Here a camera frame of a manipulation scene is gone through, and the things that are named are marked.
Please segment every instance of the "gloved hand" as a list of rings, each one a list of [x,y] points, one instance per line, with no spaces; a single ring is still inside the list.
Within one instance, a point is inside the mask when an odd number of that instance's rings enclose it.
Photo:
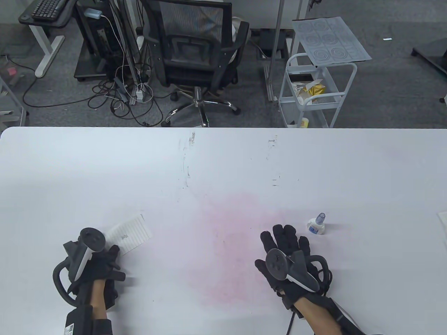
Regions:
[[[115,271],[120,270],[120,267],[116,264],[116,258],[118,257],[119,247],[113,245],[109,251],[94,252],[92,259],[87,261],[85,268],[78,280],[72,282],[68,288],[68,293],[73,292],[77,295],[79,287],[83,284],[92,284],[95,280],[105,279],[106,289],[104,290],[104,298],[115,299],[116,291],[114,290],[114,283],[112,281],[124,281],[126,274],[123,272]]]
[[[304,256],[310,255],[309,240],[307,237],[301,236],[298,241],[294,227],[285,225],[283,228],[282,225],[275,225],[273,227],[273,235],[275,236],[276,243],[274,242],[270,232],[263,231],[261,233],[261,241],[266,252],[269,252],[271,249],[279,249],[287,256],[291,256],[293,252],[302,250]],[[270,287],[283,299],[283,303],[287,309],[290,309],[293,304],[298,301],[298,299],[309,293],[309,291],[289,280],[280,281],[275,279],[267,269],[265,261],[256,260],[255,266],[267,279]],[[324,285],[322,287],[321,280],[318,277],[318,269],[310,262],[307,263],[307,269],[308,272],[315,277],[320,284],[320,291],[316,294],[325,293],[323,292],[325,287]]]

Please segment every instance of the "chair wheel base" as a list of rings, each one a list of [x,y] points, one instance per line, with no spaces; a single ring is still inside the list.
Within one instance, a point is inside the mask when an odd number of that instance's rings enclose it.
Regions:
[[[178,101],[179,99],[178,92],[172,92],[169,98],[171,99],[171,101]]]

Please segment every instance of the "floor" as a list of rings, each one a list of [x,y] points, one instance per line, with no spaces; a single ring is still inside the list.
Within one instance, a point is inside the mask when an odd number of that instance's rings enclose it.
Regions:
[[[437,0],[324,0],[308,17],[341,16],[367,52],[371,61],[358,63],[358,73],[335,123],[349,128],[447,128],[447,108],[439,98],[447,93],[447,78],[419,58],[411,57],[412,47],[447,36],[447,3]],[[32,43],[32,56],[14,59],[36,67],[42,51],[28,27],[10,25],[0,29],[0,45],[5,39]],[[52,31],[64,34],[66,41],[44,78],[27,94],[34,105],[58,104],[92,95],[97,82],[78,83],[73,78],[82,37],[76,23]],[[256,49],[248,44],[239,67],[239,83],[230,85],[224,97],[242,109],[234,116],[226,108],[210,108],[208,117],[216,127],[282,127],[276,103],[267,101],[263,82],[263,61],[256,60]],[[284,64],[279,61],[274,77],[274,92],[279,94]],[[33,80],[31,71],[14,88],[21,96]],[[347,80],[343,71],[334,73],[336,82]],[[169,93],[154,79],[151,86],[157,96]],[[179,103],[157,99],[164,114]],[[138,104],[134,113],[148,109]],[[51,108],[28,108],[29,126],[138,126],[132,120],[114,117],[106,104],[90,109],[85,102]],[[141,121],[155,123],[160,113],[155,107]],[[197,126],[196,112],[184,112],[172,119],[173,126]]]

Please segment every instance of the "small bottle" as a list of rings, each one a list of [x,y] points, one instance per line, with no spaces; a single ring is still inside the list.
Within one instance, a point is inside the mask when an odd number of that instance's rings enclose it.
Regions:
[[[325,224],[323,223],[326,215],[324,213],[320,213],[316,218],[310,219],[307,228],[311,233],[317,235],[323,235],[325,233]]]

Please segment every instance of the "qr code sticker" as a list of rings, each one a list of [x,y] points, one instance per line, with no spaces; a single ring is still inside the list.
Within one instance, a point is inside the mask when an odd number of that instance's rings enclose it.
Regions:
[[[72,323],[69,326],[65,327],[65,331],[63,332],[63,335],[73,335],[73,327],[74,327],[74,323]]]

